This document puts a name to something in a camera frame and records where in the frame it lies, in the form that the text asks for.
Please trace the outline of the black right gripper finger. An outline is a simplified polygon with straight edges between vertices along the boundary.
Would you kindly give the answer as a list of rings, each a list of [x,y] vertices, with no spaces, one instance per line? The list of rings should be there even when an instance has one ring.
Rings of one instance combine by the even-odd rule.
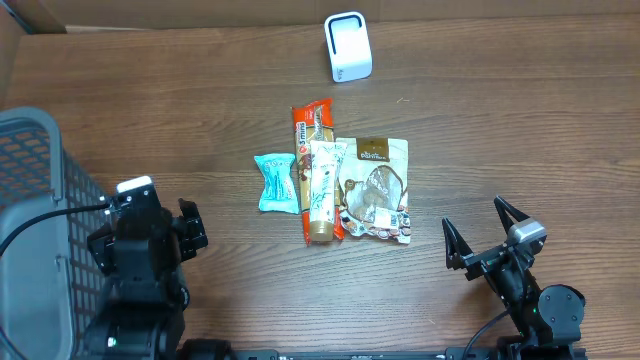
[[[500,195],[497,195],[494,198],[493,203],[499,215],[502,226],[507,234],[510,233],[514,225],[529,218],[527,214],[511,205]]]
[[[466,268],[466,261],[474,256],[473,251],[447,217],[442,219],[442,227],[445,240],[446,267],[453,270]]]

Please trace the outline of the teal snack packet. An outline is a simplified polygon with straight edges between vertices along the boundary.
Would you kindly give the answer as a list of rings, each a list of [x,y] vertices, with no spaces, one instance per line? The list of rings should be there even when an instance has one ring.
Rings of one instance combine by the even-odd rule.
[[[259,210],[298,214],[300,205],[291,176],[296,156],[291,153],[271,153],[256,155],[254,160],[264,178]]]

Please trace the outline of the grey plastic basket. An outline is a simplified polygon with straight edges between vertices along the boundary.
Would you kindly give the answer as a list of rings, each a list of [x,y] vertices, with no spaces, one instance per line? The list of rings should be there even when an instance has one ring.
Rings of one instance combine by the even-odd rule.
[[[102,188],[65,151],[45,111],[1,113],[1,235],[41,214],[1,257],[1,327],[28,359],[73,359],[105,283],[86,238],[108,216],[91,210]]]

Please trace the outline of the brown white nut pouch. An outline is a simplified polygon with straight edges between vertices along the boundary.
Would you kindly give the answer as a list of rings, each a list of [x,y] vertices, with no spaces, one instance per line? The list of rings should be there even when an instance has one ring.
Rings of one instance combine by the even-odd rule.
[[[341,225],[353,237],[411,242],[409,144],[397,138],[341,138]]]

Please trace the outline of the white cream tube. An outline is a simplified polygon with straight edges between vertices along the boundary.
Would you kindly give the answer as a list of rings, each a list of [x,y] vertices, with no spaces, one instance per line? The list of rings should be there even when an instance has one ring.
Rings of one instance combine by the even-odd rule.
[[[310,239],[328,242],[334,239],[336,224],[336,181],[346,153],[344,142],[311,142]]]

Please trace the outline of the orange spaghetti packet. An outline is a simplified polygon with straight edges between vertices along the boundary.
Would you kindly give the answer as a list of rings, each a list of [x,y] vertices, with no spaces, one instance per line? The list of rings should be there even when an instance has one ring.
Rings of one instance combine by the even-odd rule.
[[[306,106],[293,108],[294,145],[296,150],[297,177],[300,185],[300,208],[302,213],[303,235],[306,244],[313,243],[310,239],[309,207],[311,181],[311,142],[338,142],[334,137],[334,122],[331,115],[330,98],[312,102]],[[334,239],[342,240],[345,231],[340,220],[340,188],[336,181],[336,224]]]

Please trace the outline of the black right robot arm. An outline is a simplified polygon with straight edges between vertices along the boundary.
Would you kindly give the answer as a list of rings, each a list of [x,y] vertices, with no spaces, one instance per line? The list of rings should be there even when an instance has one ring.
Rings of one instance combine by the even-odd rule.
[[[547,239],[545,226],[497,196],[494,205],[505,241],[480,254],[472,251],[448,218],[442,219],[446,267],[463,269],[469,281],[484,278],[505,310],[481,327],[464,348],[449,348],[452,359],[585,359],[575,349],[581,339],[586,299],[577,289],[555,284],[542,288],[532,275],[535,256]],[[497,340],[493,348],[475,348],[497,322],[510,318],[518,330]]]

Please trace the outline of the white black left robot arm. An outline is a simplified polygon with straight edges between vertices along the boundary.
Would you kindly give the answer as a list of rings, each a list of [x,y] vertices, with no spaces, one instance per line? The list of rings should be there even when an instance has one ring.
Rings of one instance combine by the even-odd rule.
[[[179,199],[181,214],[152,190],[113,198],[118,214],[87,237],[105,276],[104,299],[84,334],[91,359],[174,359],[190,293],[182,264],[208,245],[197,205]]]

